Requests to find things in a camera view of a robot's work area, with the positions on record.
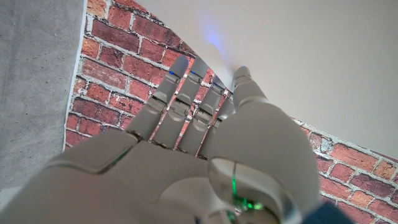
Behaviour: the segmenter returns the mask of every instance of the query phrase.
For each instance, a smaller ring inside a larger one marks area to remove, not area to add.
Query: robotic hand
[[[320,206],[313,152],[248,68],[213,121],[225,91],[215,78],[172,150],[208,68],[197,58],[151,139],[187,67],[176,59],[125,132],[49,161],[0,223],[301,223]]]

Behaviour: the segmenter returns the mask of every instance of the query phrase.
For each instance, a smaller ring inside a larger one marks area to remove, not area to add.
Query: white ceiling
[[[227,86],[245,65],[290,116],[398,158],[398,1],[138,2]]]

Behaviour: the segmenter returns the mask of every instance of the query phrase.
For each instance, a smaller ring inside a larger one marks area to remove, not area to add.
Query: red brick
[[[108,21],[117,27],[129,29],[130,16],[131,12],[111,6],[108,12]]]
[[[185,133],[185,130],[187,130],[188,125],[189,125],[189,122],[185,122],[184,123],[184,125],[182,126],[180,134],[184,134]]]
[[[123,68],[129,73],[157,85],[161,83],[165,76],[165,71],[132,56],[126,56]]]
[[[343,164],[336,164],[331,170],[330,175],[344,182],[347,182],[353,172],[354,170],[349,168],[348,166],[344,166]]]
[[[368,209],[398,223],[398,208],[395,208],[386,202],[383,202],[381,200],[374,200],[369,205]]]
[[[378,220],[377,222],[375,222],[374,224],[390,224],[384,220]]]
[[[307,128],[303,128],[301,127],[301,129],[303,130],[304,134],[308,137],[310,135],[310,130],[308,130]]]
[[[310,144],[313,150],[317,150],[321,147],[322,137],[319,134],[312,133],[310,136]]]
[[[162,60],[163,51],[164,47],[143,39],[139,54],[145,58],[153,60],[154,62],[160,62]]]
[[[211,79],[213,78],[213,71],[212,71],[212,69],[208,69],[207,70],[207,72],[206,72],[206,75],[205,75],[205,77],[203,78],[203,81],[205,82],[205,83],[211,83]]]
[[[177,47],[180,43],[180,38],[170,29],[162,27],[155,22],[152,22],[141,16],[136,16],[132,25],[133,31],[138,34],[154,39],[158,42],[165,43],[171,47]]]
[[[111,100],[109,101],[109,105],[134,115],[138,114],[139,110],[143,106],[142,103],[128,96],[122,96],[117,94],[111,95]]]
[[[150,87],[138,80],[130,80],[129,93],[143,100],[148,100]]]
[[[81,98],[75,99],[72,110],[107,124],[116,125],[119,121],[119,112]]]
[[[379,177],[386,179],[386,180],[390,180],[392,175],[394,175],[394,172],[396,171],[396,169],[397,169],[396,166],[383,160],[376,167],[376,169],[374,170],[373,173],[378,175]]]
[[[366,208],[366,206],[373,200],[374,197],[361,192],[361,191],[355,191],[353,196],[349,199],[350,202],[356,204],[359,207]]]
[[[190,58],[190,57],[188,58],[188,68],[187,68],[187,70],[185,71],[184,74],[188,74],[189,73],[189,71],[190,71],[190,69],[191,69],[191,67],[192,67],[194,62],[195,62],[194,58]]]
[[[73,131],[66,130],[66,133],[67,133],[66,142],[68,144],[70,144],[71,146],[76,146],[81,141],[84,141],[84,140],[87,139],[86,136],[82,136],[81,134],[78,134],[78,133],[73,132]]]
[[[344,211],[345,214],[347,214],[357,223],[368,224],[374,220],[373,215],[351,205],[347,205],[344,202],[338,202],[337,207],[339,207],[342,211]]]
[[[207,93],[207,90],[209,90],[209,88],[205,87],[205,86],[201,86],[199,87],[197,96],[195,97],[196,100],[202,101]]]
[[[101,123],[82,118],[79,125],[79,132],[92,136],[99,134],[101,132]]]
[[[164,53],[162,64],[170,67],[174,63],[175,59],[177,59],[181,55],[182,55],[181,53],[167,49],[166,52]]]
[[[75,85],[73,86],[74,93],[80,93],[82,90],[86,88],[86,80],[76,77]]]
[[[115,86],[120,89],[124,89],[126,87],[127,76],[93,62],[92,60],[84,60],[81,72],[111,86]]]
[[[333,200],[331,198],[328,198],[328,197],[325,197],[323,195],[320,195],[320,200],[321,200],[322,203],[326,203],[326,202],[329,202],[329,203],[332,203],[332,204],[336,203],[335,200]]]
[[[196,53],[185,42],[182,42],[180,49],[184,52],[188,52],[190,54],[196,55]]]
[[[221,96],[221,99],[220,99],[220,102],[218,102],[217,109],[220,109],[220,107],[221,107],[221,105],[223,105],[224,101],[225,101],[225,96],[222,95],[222,96]]]
[[[87,20],[87,16],[86,16],[86,22],[85,22],[85,33],[87,32],[87,23],[88,23],[88,20]]]
[[[100,50],[100,43],[95,40],[83,38],[83,43],[81,45],[81,52],[87,56],[96,58],[98,51]]]
[[[320,188],[325,193],[334,195],[336,197],[347,200],[348,196],[351,194],[351,191],[348,187],[335,182],[330,179],[326,179],[322,176],[319,176],[320,180]]]
[[[74,114],[69,114],[67,119],[67,128],[76,129],[77,122],[79,121],[79,117]]]
[[[87,0],[87,13],[103,18],[105,16],[105,0]]]
[[[380,197],[386,197],[394,190],[393,186],[373,179],[366,174],[359,174],[354,176],[350,183],[363,190],[372,192]]]
[[[365,153],[359,152],[342,144],[335,144],[330,155],[336,159],[339,159],[366,171],[372,171],[374,165],[377,162],[377,159],[375,157],[366,155]]]
[[[116,68],[120,68],[122,65],[122,57],[123,53],[112,47],[103,47],[101,49],[101,54],[99,55],[99,59],[101,61]]]
[[[94,100],[105,103],[105,101],[108,99],[109,93],[110,91],[103,86],[97,85],[95,83],[90,83],[88,85],[86,95]]]
[[[112,28],[103,24],[100,21],[94,20],[93,31],[91,32],[94,36],[97,36],[109,43],[130,50],[132,52],[138,51],[139,38],[136,35],[128,34],[120,31],[116,28]]]
[[[332,165],[333,161],[331,159],[326,159],[322,156],[315,155],[315,159],[318,164],[318,171],[320,172],[328,172],[329,167]]]
[[[191,108],[189,109],[188,115],[192,116],[193,113],[195,112],[195,109],[196,109],[196,104],[192,104]]]
[[[134,9],[138,9],[142,12],[148,12],[144,7],[142,7],[140,4],[136,3],[133,0],[115,0],[116,2],[123,4],[125,6],[133,7]]]
[[[391,195],[391,202],[398,204],[398,190]]]
[[[131,120],[132,120],[132,117],[126,116],[126,115],[122,115],[120,128],[125,129],[127,126],[129,126],[129,123],[131,122]]]

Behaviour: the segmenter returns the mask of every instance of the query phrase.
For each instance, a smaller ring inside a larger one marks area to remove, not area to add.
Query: brick wall
[[[195,53],[134,1],[88,0],[65,149],[102,131],[125,128],[181,54],[191,66]],[[190,114],[213,75],[209,69]],[[323,201],[331,201],[358,223],[398,222],[396,160],[296,122],[317,158]]]

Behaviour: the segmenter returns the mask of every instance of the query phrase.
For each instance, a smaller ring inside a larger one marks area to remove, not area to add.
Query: gray concrete wall
[[[21,186],[62,151],[83,6],[0,0],[0,189]]]

